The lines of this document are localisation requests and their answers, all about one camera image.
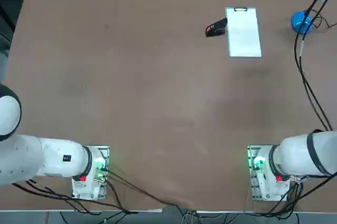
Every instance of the floor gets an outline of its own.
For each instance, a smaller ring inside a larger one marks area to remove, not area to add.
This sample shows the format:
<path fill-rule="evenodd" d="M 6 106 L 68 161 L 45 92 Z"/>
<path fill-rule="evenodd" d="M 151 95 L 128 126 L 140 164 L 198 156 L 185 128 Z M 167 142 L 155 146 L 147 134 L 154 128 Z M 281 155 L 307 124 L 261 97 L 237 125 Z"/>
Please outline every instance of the floor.
<path fill-rule="evenodd" d="M 23 0 L 0 0 L 0 4 L 6 9 L 14 23 L 16 23 L 19 12 L 21 9 Z M 13 38 L 12 31 L 8 28 L 6 23 L 0 19 L 0 31 L 5 34 L 9 39 Z M 10 46 L 8 42 L 6 42 L 3 38 L 0 37 L 0 81 L 3 79 L 5 73 L 6 62 L 8 58 L 9 49 L 7 47 Z M 100 216 L 91 216 L 84 215 L 78 212 L 66 211 L 63 212 L 63 216 L 68 224 L 71 223 L 81 223 L 81 224 L 89 224 L 89 223 L 99 223 L 116 212 L 105 212 Z M 217 214 L 204 214 L 204 216 L 218 216 Z M 219 216 L 218 218 L 212 219 L 204 219 L 204 224 L 221 224 L 224 221 L 224 216 Z M 230 213 L 227 222 L 235 217 L 235 213 Z M 107 223 L 116 223 L 120 216 L 115 217 L 107 221 Z M 0 223 L 1 224 L 24 224 L 27 223 L 34 224 L 58 224 L 65 223 L 58 211 L 52 212 L 27 212 L 27 211 L 19 211 L 19 212 L 0 212 Z M 163 209 L 162 213 L 148 213 L 141 212 L 137 215 L 127 216 L 123 219 L 123 221 L 119 223 L 146 223 L 146 224 L 174 224 L 174 223 L 184 223 L 181 220 L 181 214 L 174 208 L 167 207 Z M 296 216 L 291 216 L 288 220 L 278 221 L 276 218 L 263 218 L 263 217 L 251 217 L 242 214 L 240 217 L 236 219 L 235 224 L 249 224 L 249 223 L 260 223 L 260 224 L 286 224 L 286 223 L 297 223 Z M 314 213 L 301 213 L 300 214 L 301 223 L 311 224 L 311 223 L 336 223 L 337 216 L 336 214 L 314 214 Z"/>
<path fill-rule="evenodd" d="M 5 9 L 11 20 L 16 23 L 23 0 L 0 0 L 1 6 Z M 0 32 L 8 39 L 13 38 L 13 32 L 6 22 L 0 17 Z M 8 58 L 9 47 L 11 43 L 0 35 L 0 81 L 3 79 L 5 65 Z"/>
<path fill-rule="evenodd" d="M 80 224 L 96 224 L 104 220 L 116 212 L 105 212 L 100 216 L 89 216 L 77 212 L 63 212 L 63 216 L 68 224 L 80 223 Z M 230 221 L 237 214 L 230 213 L 226 222 Z M 107 223 L 114 224 L 118 221 L 121 215 L 118 215 L 115 218 L 110 219 Z M 204 216 L 216 217 L 216 214 L 206 214 Z M 218 218 L 213 219 L 203 219 L 204 224 L 222 224 L 224 221 L 225 214 Z M 300 223 L 302 224 L 314 224 L 314 223 L 335 223 L 336 214 L 326 213 L 326 214 L 314 214 L 314 213 L 301 213 L 300 214 Z M 65 223 L 62 220 L 60 212 L 0 212 L 0 220 L 2 224 L 24 224 L 29 220 L 30 223 L 34 224 L 61 224 Z M 126 216 L 123 221 L 119 222 L 123 224 L 179 224 L 185 223 L 185 220 L 181 222 L 181 214 L 171 208 L 166 208 L 162 213 L 148 213 L 142 212 L 137 215 Z M 187 220 L 188 224 L 192 224 L 190 219 Z M 264 217 L 251 217 L 242 214 L 236 219 L 234 224 L 296 224 L 297 219 L 295 215 L 292 215 L 287 220 L 277 220 L 276 218 L 264 218 Z"/>

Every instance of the clipboard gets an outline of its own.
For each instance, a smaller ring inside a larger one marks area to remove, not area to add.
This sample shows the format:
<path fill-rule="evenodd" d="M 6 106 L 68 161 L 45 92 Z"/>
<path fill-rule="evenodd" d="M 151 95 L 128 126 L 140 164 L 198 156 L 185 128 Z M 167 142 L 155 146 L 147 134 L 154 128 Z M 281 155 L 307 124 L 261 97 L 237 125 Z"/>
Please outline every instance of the clipboard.
<path fill-rule="evenodd" d="M 262 57 L 256 9 L 226 7 L 230 57 Z"/>

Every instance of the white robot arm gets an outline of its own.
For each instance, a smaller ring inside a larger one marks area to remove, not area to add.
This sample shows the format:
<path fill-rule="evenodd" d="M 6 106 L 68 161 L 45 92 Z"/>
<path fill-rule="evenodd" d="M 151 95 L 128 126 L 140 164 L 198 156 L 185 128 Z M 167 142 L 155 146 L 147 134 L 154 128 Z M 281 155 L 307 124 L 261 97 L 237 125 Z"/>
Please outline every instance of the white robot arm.
<path fill-rule="evenodd" d="M 33 176 L 72 177 L 73 196 L 106 197 L 109 148 L 16 134 L 22 118 L 17 95 L 0 84 L 0 186 Z"/>
<path fill-rule="evenodd" d="M 262 145 L 252 163 L 262 200 L 279 201 L 290 179 L 329 177 L 337 172 L 337 132 L 298 135 Z"/>

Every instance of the table surface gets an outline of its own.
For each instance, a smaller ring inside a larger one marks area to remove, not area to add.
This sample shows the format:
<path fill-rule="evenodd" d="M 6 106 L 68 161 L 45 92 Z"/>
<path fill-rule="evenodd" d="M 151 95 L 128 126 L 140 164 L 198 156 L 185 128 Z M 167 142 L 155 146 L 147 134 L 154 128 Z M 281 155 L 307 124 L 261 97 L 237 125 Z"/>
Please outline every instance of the table surface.
<path fill-rule="evenodd" d="M 290 27 L 291 15 L 312 1 L 24 0 L 5 75 L 23 105 L 18 132 L 108 144 L 114 171 L 182 207 L 270 209 L 246 200 L 246 146 L 320 128 L 296 71 Z M 323 13 L 330 23 L 334 1 Z M 205 27 L 229 6 L 256 7 L 262 58 L 231 59 L 226 35 L 205 37 Z M 334 124 L 337 57 L 329 51 L 337 50 L 337 29 L 315 32 L 304 68 Z M 71 193 L 70 179 L 38 181 Z M 335 186 L 297 210 L 337 212 Z M 128 209 L 162 207 L 116 187 Z M 11 186 L 0 194 L 0 209 L 68 209 Z M 115 202 L 111 192 L 106 202 Z"/>

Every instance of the wire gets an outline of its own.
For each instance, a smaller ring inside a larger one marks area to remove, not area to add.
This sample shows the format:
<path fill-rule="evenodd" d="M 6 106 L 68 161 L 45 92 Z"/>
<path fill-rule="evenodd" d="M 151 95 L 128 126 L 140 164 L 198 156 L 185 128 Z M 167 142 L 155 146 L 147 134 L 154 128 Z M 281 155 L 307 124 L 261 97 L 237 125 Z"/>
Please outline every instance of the wire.
<path fill-rule="evenodd" d="M 0 32 L 0 35 L 7 40 L 8 42 L 12 43 L 12 40 L 10 38 L 8 38 L 5 34 L 3 34 L 2 32 Z"/>
<path fill-rule="evenodd" d="M 117 194 L 117 191 L 115 189 L 115 187 L 112 185 L 112 183 L 108 180 L 106 180 L 106 183 L 109 185 L 109 187 L 111 188 L 111 190 L 113 191 L 113 193 L 115 194 L 115 198 L 116 198 L 116 201 L 118 203 L 118 206 L 120 207 L 120 209 L 122 209 L 122 211 L 125 213 L 125 214 L 129 214 L 130 212 L 127 211 L 123 206 L 122 206 L 122 203 L 118 197 L 118 194 Z"/>
<path fill-rule="evenodd" d="M 226 214 L 225 218 L 223 219 L 223 224 L 226 223 L 227 218 L 228 218 L 228 213 Z"/>
<path fill-rule="evenodd" d="M 111 215 L 111 216 L 107 217 L 106 219 L 101 220 L 101 221 L 100 221 L 99 223 L 97 223 L 97 224 L 107 223 L 108 220 L 110 220 L 110 219 L 116 217 L 117 215 L 120 215 L 121 213 L 123 213 L 123 212 L 115 213 L 114 215 Z"/>
<path fill-rule="evenodd" d="M 127 180 L 125 180 L 124 178 L 122 178 L 121 176 L 117 175 L 116 173 L 110 171 L 110 170 L 107 170 L 107 169 L 104 169 L 104 168 L 101 168 L 101 170 L 103 171 L 107 171 L 108 173 L 114 175 L 115 177 L 119 178 L 120 180 L 122 180 L 123 182 L 125 182 L 126 184 L 128 184 L 129 186 L 135 188 L 136 190 L 138 190 L 139 192 L 141 192 L 142 194 L 145 194 L 146 196 L 154 199 L 155 201 L 161 203 L 161 204 L 165 204 L 165 205 L 168 205 L 168 206 L 175 206 L 178 208 L 179 212 L 181 213 L 181 215 L 184 215 L 183 212 L 180 210 L 180 208 L 176 205 L 176 204 L 173 204 L 173 203 L 169 203 L 169 202 L 166 202 L 162 199 L 159 199 L 157 198 L 156 196 L 153 196 L 152 194 L 148 193 L 147 191 L 135 186 L 134 184 L 128 182 Z"/>
<path fill-rule="evenodd" d="M 303 21 L 302 21 L 302 23 L 301 23 L 300 29 L 304 26 L 304 22 L 305 22 L 306 18 L 308 17 L 310 11 L 312 10 L 313 6 L 315 5 L 315 3 L 316 3 L 317 1 L 318 1 L 318 0 L 314 0 L 314 1 L 312 2 L 312 4 L 309 6 L 309 8 L 305 11 L 304 19 L 303 19 Z M 325 0 L 325 1 L 323 2 L 321 8 L 318 10 L 318 12 L 317 12 L 317 14 L 315 15 L 315 17 L 312 18 L 312 20 L 311 20 L 309 26 L 307 27 L 307 29 L 306 29 L 306 31 L 305 31 L 303 37 L 302 37 L 302 41 L 304 41 L 305 36 L 306 36 L 307 33 L 308 33 L 309 27 L 313 24 L 313 22 L 314 22 L 314 21 L 316 20 L 316 18 L 319 16 L 321 10 L 323 10 L 323 8 L 324 8 L 325 4 L 327 3 L 327 1 L 328 1 L 328 0 Z M 307 79 L 306 79 L 306 77 L 305 77 L 305 75 L 304 75 L 304 73 L 303 73 L 303 68 L 302 68 L 302 67 L 300 66 L 300 64 L 299 64 L 299 59 L 298 59 L 298 56 L 297 56 L 297 43 L 298 43 L 299 35 L 300 35 L 300 33 L 298 32 L 297 35 L 296 35 L 296 38 L 295 38 L 295 42 L 294 42 L 294 57 L 295 57 L 295 62 L 296 62 L 297 68 L 298 68 L 298 70 L 299 70 L 299 72 L 300 72 L 300 74 L 301 74 L 301 77 L 302 77 L 304 86 L 307 86 L 307 87 L 308 87 L 307 96 L 308 96 L 308 99 L 309 99 L 310 103 L 312 104 L 312 107 L 313 107 L 314 111 L 315 111 L 315 108 L 314 108 L 313 102 L 311 101 L 310 95 L 308 95 L 309 92 L 310 92 L 310 94 L 312 95 L 312 97 L 314 98 L 314 101 L 316 102 L 318 108 L 320 109 L 320 111 L 321 111 L 321 113 L 322 113 L 322 115 L 323 115 L 323 117 L 324 117 L 326 123 L 328 124 L 328 126 L 325 125 L 325 123 L 323 122 L 323 120 L 322 120 L 321 116 L 318 114 L 318 112 L 316 112 L 317 117 L 319 118 L 319 120 L 321 121 L 322 125 L 324 126 L 324 128 L 325 128 L 327 131 L 328 131 L 328 130 L 331 130 L 331 131 L 332 131 L 333 128 L 332 128 L 332 126 L 331 126 L 331 123 L 330 123 L 328 117 L 326 116 L 324 110 L 322 109 L 320 103 L 318 102 L 318 100 L 317 100 L 315 94 L 313 93 L 312 88 L 311 88 L 310 84 L 308 83 L 308 81 L 307 81 Z"/>
<path fill-rule="evenodd" d="M 126 215 L 124 215 L 123 217 L 121 217 L 118 221 L 115 222 L 115 224 L 121 222 L 124 218 L 125 218 Z"/>
<path fill-rule="evenodd" d="M 236 221 L 236 219 L 240 216 L 241 213 L 239 213 L 237 216 L 235 216 L 233 219 L 231 219 L 229 222 L 227 222 L 226 224 L 231 224 L 234 221 Z"/>
<path fill-rule="evenodd" d="M 17 183 L 12 183 L 13 186 L 15 186 L 16 188 L 22 190 L 22 191 L 25 191 L 29 194 L 32 194 L 32 195 L 36 195 L 36 196 L 41 196 L 43 198 L 49 198 L 49 199 L 55 199 L 55 200 L 64 200 L 64 198 L 60 198 L 60 197 L 53 197 L 53 196 L 50 196 L 50 195 L 45 195 L 45 194 L 42 194 L 42 193 L 38 193 L 38 192 L 35 192 L 35 191 L 32 191 L 30 189 L 27 189 L 25 188 L 24 186 L 20 186 L 19 184 Z M 95 201 L 95 200 L 89 200 L 89 199 L 73 199 L 73 198 L 70 198 L 68 196 L 66 196 L 66 199 L 68 201 L 85 201 L 85 202 L 91 202 L 91 203 L 95 203 L 95 204 L 100 204 L 101 206 L 108 206 L 108 207 L 114 207 L 114 208 L 118 208 L 120 209 L 118 206 L 114 205 L 114 204 L 110 204 L 110 203 L 103 203 L 103 202 L 100 202 L 100 201 Z"/>
<path fill-rule="evenodd" d="M 36 187 L 36 186 L 34 186 L 34 185 L 32 184 L 32 183 L 36 183 L 34 180 L 26 181 L 26 183 L 27 183 L 30 187 L 34 188 L 35 190 L 37 190 L 37 191 L 39 191 L 39 192 L 44 192 L 44 193 L 47 193 L 47 194 L 59 196 L 60 199 L 62 199 L 62 197 L 66 197 L 67 199 L 62 199 L 62 200 L 64 200 L 64 201 L 65 201 L 66 203 L 68 203 L 72 208 L 74 208 L 75 211 L 78 211 L 78 212 L 81 212 L 81 213 L 89 213 L 90 215 L 100 215 L 100 214 L 101 214 L 101 213 L 92 213 L 92 212 L 90 212 L 89 210 L 87 210 L 87 209 L 84 207 L 84 205 L 82 205 L 80 202 L 78 202 L 77 199 L 75 199 L 74 201 L 75 201 L 76 203 L 78 203 L 78 204 L 84 209 L 85 212 L 80 211 L 77 207 L 75 207 L 75 206 L 72 205 L 70 202 L 68 202 L 68 199 L 72 199 L 72 198 L 68 197 L 67 195 L 62 195 L 62 194 L 55 193 L 52 189 L 50 189 L 50 188 L 48 188 L 48 187 L 45 187 L 48 191 L 43 190 L 43 189 L 40 189 L 40 188 L 38 188 L 38 187 Z"/>
<path fill-rule="evenodd" d="M 60 212 L 60 214 L 61 214 L 61 217 L 62 217 L 62 219 L 63 219 L 64 223 L 65 223 L 65 224 L 68 224 L 68 222 L 67 222 L 67 221 L 66 221 L 66 219 L 64 218 L 64 216 L 63 216 L 62 212 Z"/>
<path fill-rule="evenodd" d="M 296 218 L 297 218 L 297 224 L 301 224 L 300 216 L 298 213 L 295 213 Z"/>

